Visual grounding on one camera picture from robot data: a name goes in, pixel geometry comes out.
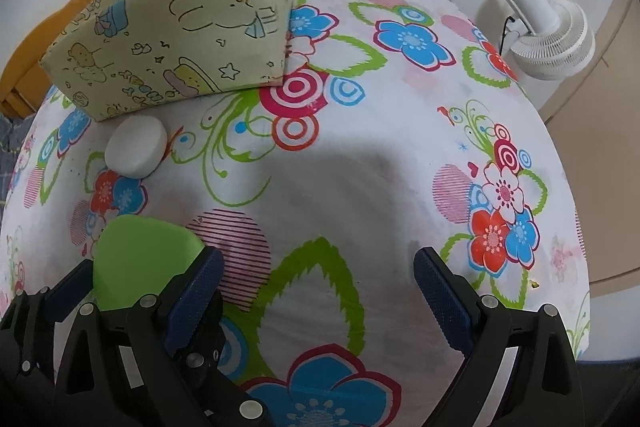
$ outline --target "storage box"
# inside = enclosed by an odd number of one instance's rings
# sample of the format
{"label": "storage box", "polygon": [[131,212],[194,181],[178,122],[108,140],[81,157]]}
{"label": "storage box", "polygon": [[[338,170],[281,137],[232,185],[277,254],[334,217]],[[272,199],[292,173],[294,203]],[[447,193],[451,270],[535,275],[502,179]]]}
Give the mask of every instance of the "storage box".
{"label": "storage box", "polygon": [[41,65],[95,120],[192,96],[278,86],[291,0],[95,0]]}

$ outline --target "metal bolt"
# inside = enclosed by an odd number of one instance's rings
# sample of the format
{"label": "metal bolt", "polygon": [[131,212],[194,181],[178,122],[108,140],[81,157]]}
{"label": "metal bolt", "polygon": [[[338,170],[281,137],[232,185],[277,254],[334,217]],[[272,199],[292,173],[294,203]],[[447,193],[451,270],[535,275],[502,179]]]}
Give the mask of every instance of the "metal bolt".
{"label": "metal bolt", "polygon": [[496,299],[493,295],[484,295],[482,296],[482,304],[484,304],[487,308],[497,308],[498,307],[498,299]]}
{"label": "metal bolt", "polygon": [[247,420],[255,420],[262,416],[262,406],[255,400],[247,400],[240,404],[240,414]]}
{"label": "metal bolt", "polygon": [[94,305],[91,302],[87,302],[87,304],[83,304],[80,306],[80,314],[87,316],[91,315],[94,312]]}
{"label": "metal bolt", "polygon": [[553,304],[545,304],[542,308],[549,317],[555,317],[558,315],[558,308],[553,306]]}
{"label": "metal bolt", "polygon": [[187,355],[187,367],[196,369],[204,363],[204,357],[200,353],[190,353]]}
{"label": "metal bolt", "polygon": [[145,295],[142,299],[140,299],[140,306],[143,308],[151,308],[154,304],[156,304],[156,296],[155,295]]}

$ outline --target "beige cabinet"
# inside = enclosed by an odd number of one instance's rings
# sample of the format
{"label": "beige cabinet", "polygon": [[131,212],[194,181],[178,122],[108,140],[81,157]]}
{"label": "beige cabinet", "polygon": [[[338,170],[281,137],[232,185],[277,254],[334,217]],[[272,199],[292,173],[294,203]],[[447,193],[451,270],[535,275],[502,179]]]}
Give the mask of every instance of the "beige cabinet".
{"label": "beige cabinet", "polygon": [[592,296],[640,285],[640,2],[547,122],[584,233]]}

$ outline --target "wooden chair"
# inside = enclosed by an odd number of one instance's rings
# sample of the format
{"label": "wooden chair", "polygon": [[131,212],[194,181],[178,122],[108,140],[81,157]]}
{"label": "wooden chair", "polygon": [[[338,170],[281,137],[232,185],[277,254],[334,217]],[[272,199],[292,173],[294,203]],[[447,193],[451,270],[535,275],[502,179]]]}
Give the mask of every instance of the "wooden chair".
{"label": "wooden chair", "polygon": [[0,111],[10,118],[36,112],[51,81],[38,61],[62,30],[93,0],[71,0],[27,35],[0,76]]}

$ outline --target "tablecloth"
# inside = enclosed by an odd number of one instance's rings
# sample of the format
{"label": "tablecloth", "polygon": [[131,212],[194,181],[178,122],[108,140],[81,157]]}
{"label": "tablecloth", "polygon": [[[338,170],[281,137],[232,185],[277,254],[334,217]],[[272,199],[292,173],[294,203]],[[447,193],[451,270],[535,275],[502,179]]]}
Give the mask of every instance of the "tablecloth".
{"label": "tablecloth", "polygon": [[52,89],[12,178],[0,311],[90,258],[116,216],[141,214],[223,251],[221,370],[278,426],[427,418],[462,356],[415,283],[421,247],[509,307],[555,304],[586,349],[574,200],[482,32],[449,0],[295,0],[289,29],[282,87],[143,111],[171,136],[144,180],[104,163],[123,117],[92,122]]}

